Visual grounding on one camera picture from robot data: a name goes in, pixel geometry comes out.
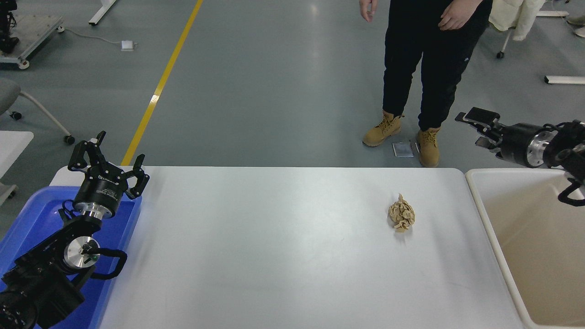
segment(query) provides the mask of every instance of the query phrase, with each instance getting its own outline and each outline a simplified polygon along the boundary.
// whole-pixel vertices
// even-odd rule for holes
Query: white sink basin
[[[474,169],[466,177],[528,328],[585,328],[585,207],[557,200],[555,169]],[[572,198],[583,198],[580,191]]]

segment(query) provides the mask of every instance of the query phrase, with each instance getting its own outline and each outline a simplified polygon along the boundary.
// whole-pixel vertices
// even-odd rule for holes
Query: yellow floor line
[[[173,67],[175,66],[175,62],[177,61],[177,57],[179,56],[179,53],[181,52],[181,49],[183,48],[183,44],[185,43],[185,39],[187,39],[187,35],[189,34],[189,31],[191,30],[191,26],[193,25],[193,21],[195,20],[195,17],[197,16],[197,13],[199,12],[199,8],[201,7],[202,3],[203,3],[203,0],[197,0],[197,4],[195,5],[195,8],[193,9],[191,16],[189,17],[189,20],[187,21],[187,24],[185,25],[185,28],[183,29],[181,37],[179,38],[179,41],[177,42],[177,45],[175,46],[175,50],[173,51],[173,54],[171,55],[171,59],[168,60],[167,67],[164,69],[164,72],[163,72],[163,76],[160,78],[159,84],[156,86],[154,94],[152,95],[152,98],[150,99],[150,103],[149,103],[148,107],[146,108],[146,112],[144,113],[144,116],[142,116],[142,120],[140,121],[140,125],[138,125],[138,128],[137,128],[136,132],[134,133],[134,138],[132,138],[132,141],[130,142],[130,146],[128,146],[128,150],[126,151],[126,155],[124,155],[124,159],[122,159],[121,166],[130,165],[130,161],[134,157],[134,153],[136,153],[136,148],[138,147],[138,144],[140,143],[140,140],[142,139],[142,135],[144,135],[144,130],[146,130],[146,125],[148,125],[148,122],[150,121],[150,117],[152,116],[152,113],[154,112],[154,108],[156,107],[156,104],[159,101],[160,94],[163,93],[164,86],[167,84],[168,77],[171,74]]]

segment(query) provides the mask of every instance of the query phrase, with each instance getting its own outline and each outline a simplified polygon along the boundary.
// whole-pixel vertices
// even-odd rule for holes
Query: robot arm
[[[59,210],[63,227],[18,257],[3,275],[6,289],[0,293],[0,329],[32,329],[36,324],[50,328],[83,303],[80,290],[88,279],[109,280],[120,274],[126,253],[101,248],[92,236],[101,229],[102,219],[115,215],[123,194],[130,199],[142,195],[149,176],[141,168],[144,155],[126,173],[107,162],[99,149],[104,136],[102,131],[95,139],[82,140],[69,161],[69,170],[85,174],[73,200],[79,214],[63,206]],[[126,180],[133,176],[137,183],[129,189]],[[118,259],[114,271],[94,273],[103,256]]]
[[[17,9],[16,0],[0,0],[0,52],[12,53],[19,39],[10,37],[11,29],[16,26],[12,11]]]
[[[498,113],[476,107],[459,113],[455,120],[474,127],[481,134],[476,145],[499,159],[528,168],[562,166],[571,185],[559,194],[559,201],[575,207],[585,205],[585,199],[569,198],[585,186],[585,123],[575,120],[558,125],[505,126],[499,122]]]

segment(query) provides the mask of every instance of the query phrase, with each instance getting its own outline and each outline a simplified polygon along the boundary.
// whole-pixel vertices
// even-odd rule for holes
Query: white tabletop
[[[30,131],[0,131],[0,178],[32,141]]]
[[[522,328],[458,170],[146,172],[101,328]],[[387,222],[398,193],[406,233]]]

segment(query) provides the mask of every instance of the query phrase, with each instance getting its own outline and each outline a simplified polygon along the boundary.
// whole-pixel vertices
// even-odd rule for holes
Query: crumpled paper
[[[414,210],[404,200],[402,194],[398,195],[398,201],[388,209],[388,215],[394,222],[394,228],[398,232],[404,232],[414,224]]]

